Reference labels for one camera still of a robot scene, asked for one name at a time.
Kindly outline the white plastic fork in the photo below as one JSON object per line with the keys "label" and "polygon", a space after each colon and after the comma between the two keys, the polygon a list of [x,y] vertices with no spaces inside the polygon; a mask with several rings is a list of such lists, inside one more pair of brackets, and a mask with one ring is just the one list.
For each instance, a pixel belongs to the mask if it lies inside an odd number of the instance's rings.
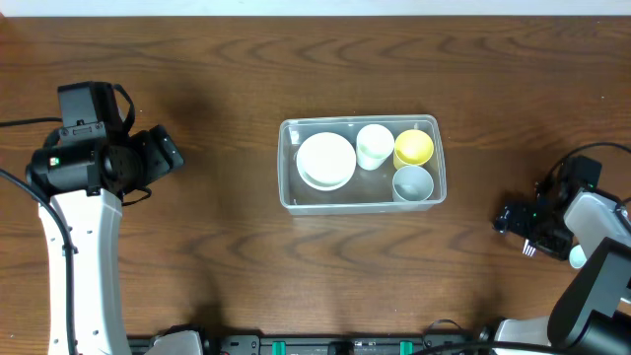
{"label": "white plastic fork", "polygon": [[528,257],[533,257],[536,253],[536,248],[530,243],[529,240],[525,240],[523,254]]}

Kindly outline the light blue plastic spoon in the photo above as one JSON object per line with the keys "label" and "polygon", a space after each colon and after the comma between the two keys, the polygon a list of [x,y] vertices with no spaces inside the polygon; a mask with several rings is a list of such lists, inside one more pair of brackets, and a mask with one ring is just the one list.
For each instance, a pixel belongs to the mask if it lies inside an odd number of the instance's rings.
{"label": "light blue plastic spoon", "polygon": [[581,269],[587,262],[586,254],[581,245],[575,245],[572,247],[568,260],[570,265],[574,269]]}

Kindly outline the grey plastic cup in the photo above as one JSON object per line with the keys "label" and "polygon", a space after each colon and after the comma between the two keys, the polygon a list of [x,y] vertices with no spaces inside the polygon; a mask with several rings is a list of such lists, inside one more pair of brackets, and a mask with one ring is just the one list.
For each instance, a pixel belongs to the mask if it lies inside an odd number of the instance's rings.
{"label": "grey plastic cup", "polygon": [[394,202],[416,202],[427,200],[434,191],[434,180],[430,173],[419,166],[405,166],[392,178]]}

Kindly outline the yellow plastic cup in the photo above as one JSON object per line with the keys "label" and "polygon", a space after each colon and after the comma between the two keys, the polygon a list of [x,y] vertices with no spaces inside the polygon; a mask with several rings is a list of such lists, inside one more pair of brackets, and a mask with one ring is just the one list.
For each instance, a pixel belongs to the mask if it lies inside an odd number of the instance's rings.
{"label": "yellow plastic cup", "polygon": [[393,165],[397,170],[422,166],[432,158],[434,150],[434,141],[428,133],[418,129],[403,131],[394,141]]}

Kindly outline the white plastic cup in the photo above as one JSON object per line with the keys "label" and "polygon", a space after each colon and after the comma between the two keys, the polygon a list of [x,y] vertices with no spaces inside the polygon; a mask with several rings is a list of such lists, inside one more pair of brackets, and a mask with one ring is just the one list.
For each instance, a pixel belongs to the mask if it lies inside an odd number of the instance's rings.
{"label": "white plastic cup", "polygon": [[383,125],[366,125],[357,135],[357,163],[360,168],[366,171],[374,171],[379,168],[393,152],[393,149],[393,135]]}

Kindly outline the white plastic bowl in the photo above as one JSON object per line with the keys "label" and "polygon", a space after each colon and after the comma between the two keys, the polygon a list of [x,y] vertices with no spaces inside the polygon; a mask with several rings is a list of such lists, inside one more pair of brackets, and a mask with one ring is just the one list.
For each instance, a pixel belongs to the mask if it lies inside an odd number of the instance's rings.
{"label": "white plastic bowl", "polygon": [[298,149],[296,165],[300,178],[310,187],[332,191],[346,184],[355,173],[356,153],[339,134],[322,132],[308,138]]}

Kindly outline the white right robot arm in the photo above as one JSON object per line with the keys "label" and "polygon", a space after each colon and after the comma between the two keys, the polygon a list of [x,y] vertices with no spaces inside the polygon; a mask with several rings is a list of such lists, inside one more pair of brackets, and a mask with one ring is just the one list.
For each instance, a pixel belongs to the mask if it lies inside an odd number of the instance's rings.
{"label": "white right robot arm", "polygon": [[585,258],[550,316],[504,319],[494,340],[569,354],[629,353],[630,317],[618,306],[630,299],[630,221],[623,201],[598,189],[600,171],[596,160],[570,157],[533,201],[509,201],[496,217],[494,229],[524,238],[525,252],[565,261],[578,247]]}

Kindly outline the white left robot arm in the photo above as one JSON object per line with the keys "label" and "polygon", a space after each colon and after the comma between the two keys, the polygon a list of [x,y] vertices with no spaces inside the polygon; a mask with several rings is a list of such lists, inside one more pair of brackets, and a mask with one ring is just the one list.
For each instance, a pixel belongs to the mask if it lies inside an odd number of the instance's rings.
{"label": "white left robot arm", "polygon": [[119,288],[118,236],[125,195],[184,159],[167,130],[133,132],[119,84],[83,82],[57,90],[62,114],[27,166],[39,200],[49,267],[51,354],[128,354]]}

